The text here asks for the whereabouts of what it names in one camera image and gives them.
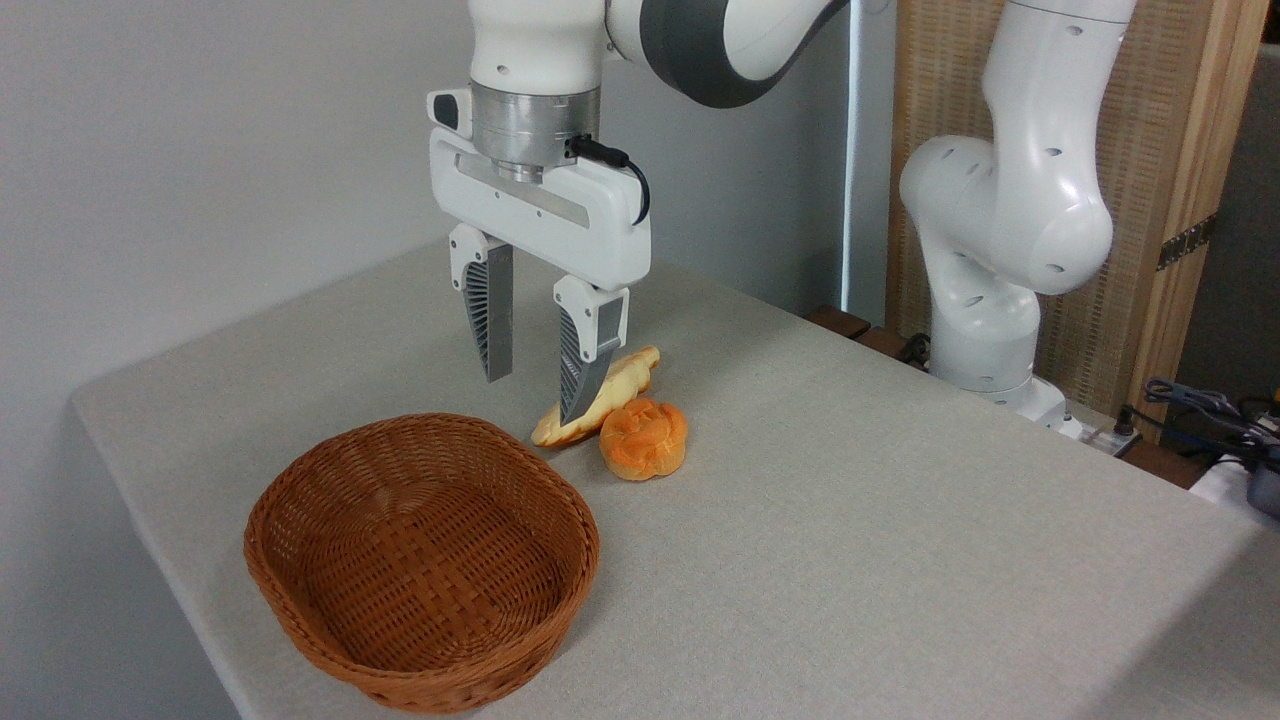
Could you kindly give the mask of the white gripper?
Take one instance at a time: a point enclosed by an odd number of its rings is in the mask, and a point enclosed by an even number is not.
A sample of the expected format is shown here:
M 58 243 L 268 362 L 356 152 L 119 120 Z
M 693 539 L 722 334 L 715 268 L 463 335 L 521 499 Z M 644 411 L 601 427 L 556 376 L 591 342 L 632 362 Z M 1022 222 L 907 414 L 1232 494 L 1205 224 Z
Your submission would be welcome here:
M 428 96 L 428 114 L 435 123 L 433 192 L 442 210 L 465 223 L 449 234 L 452 283 L 488 382 L 513 366 L 508 243 L 571 274 L 553 288 L 561 318 L 559 423 L 567 427 L 590 409 L 626 342 L 623 287 L 650 268 L 641 182 L 572 149 L 573 140 L 599 131 L 594 88 L 567 95 L 449 88 Z

